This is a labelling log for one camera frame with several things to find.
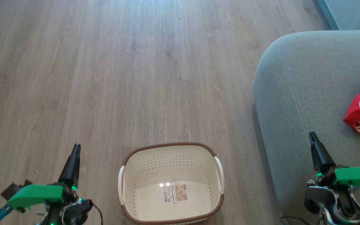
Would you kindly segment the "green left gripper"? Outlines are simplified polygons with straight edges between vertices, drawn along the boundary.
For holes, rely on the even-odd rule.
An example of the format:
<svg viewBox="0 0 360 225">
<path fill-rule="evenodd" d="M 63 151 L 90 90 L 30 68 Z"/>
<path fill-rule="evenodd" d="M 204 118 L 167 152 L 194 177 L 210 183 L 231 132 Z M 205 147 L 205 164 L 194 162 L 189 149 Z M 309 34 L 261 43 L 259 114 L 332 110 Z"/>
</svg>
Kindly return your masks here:
<svg viewBox="0 0 360 225">
<path fill-rule="evenodd" d="M 75 191 L 78 189 L 80 172 L 81 145 L 76 143 L 68 157 L 58 182 L 49 185 L 38 185 L 25 182 L 24 185 L 12 183 L 7 188 L 7 205 L 23 213 L 26 208 L 45 204 L 64 207 L 77 201 Z"/>
</svg>

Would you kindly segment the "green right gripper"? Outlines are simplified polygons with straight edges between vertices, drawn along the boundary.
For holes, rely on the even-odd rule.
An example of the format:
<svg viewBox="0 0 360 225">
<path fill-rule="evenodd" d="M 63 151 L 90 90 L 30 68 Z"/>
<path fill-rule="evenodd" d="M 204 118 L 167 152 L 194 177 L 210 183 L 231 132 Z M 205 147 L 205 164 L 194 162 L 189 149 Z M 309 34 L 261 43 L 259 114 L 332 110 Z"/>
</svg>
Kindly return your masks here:
<svg viewBox="0 0 360 225">
<path fill-rule="evenodd" d="M 318 186 L 336 188 L 344 185 L 360 188 L 360 167 L 336 167 L 335 162 L 316 133 L 309 132 L 309 138 Z"/>
</svg>

